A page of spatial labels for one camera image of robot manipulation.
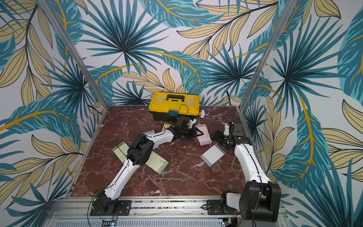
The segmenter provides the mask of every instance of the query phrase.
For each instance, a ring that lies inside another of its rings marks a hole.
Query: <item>yellow toolbox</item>
[[[156,121],[176,121],[180,115],[197,118],[199,97],[191,94],[155,92],[149,111]]]

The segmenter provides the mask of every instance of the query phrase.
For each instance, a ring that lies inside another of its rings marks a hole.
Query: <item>toolbox handle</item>
[[[169,100],[169,98],[181,99],[181,101],[184,102],[185,96],[179,96],[179,95],[176,95],[176,94],[168,94],[166,96],[166,100]]]

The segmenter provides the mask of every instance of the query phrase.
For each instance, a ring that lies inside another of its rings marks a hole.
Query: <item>black mounting plate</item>
[[[117,216],[128,216],[131,207],[131,200],[117,200],[115,207],[119,207],[120,210],[117,213]],[[90,216],[113,216],[115,212],[107,215],[106,212],[99,206],[93,206],[90,212]]]
[[[221,210],[221,204],[217,201],[219,201],[219,199],[207,200],[208,215],[235,215],[236,214],[233,212],[223,213]]]

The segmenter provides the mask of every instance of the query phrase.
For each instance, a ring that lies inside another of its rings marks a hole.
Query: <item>wallpaper wall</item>
[[[76,47],[110,105],[148,105],[157,91],[203,105],[228,91],[238,104],[286,1],[85,0]]]
[[[52,0],[68,19],[73,1]],[[0,0],[1,226],[39,226],[68,192],[102,107],[34,0]]]
[[[293,226],[363,226],[362,6],[299,0],[244,110]]]

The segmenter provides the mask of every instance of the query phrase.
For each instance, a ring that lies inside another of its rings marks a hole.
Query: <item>red marble surface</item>
[[[202,109],[206,116],[198,121],[207,125],[210,134],[216,129],[223,131],[223,123],[232,120],[233,112],[235,120],[239,120],[235,107]],[[98,188],[107,187],[122,166],[112,148],[122,141],[131,145],[139,131],[154,129],[159,132],[164,123],[154,121],[147,106],[114,106],[109,108],[102,124],[71,196],[92,196]],[[220,195],[225,190],[241,193],[245,179],[232,150],[212,167],[201,159],[201,154],[213,145],[214,142],[200,146],[197,139],[160,145],[155,152],[169,162],[164,172],[158,174],[146,165],[141,166],[126,184],[121,196]]]

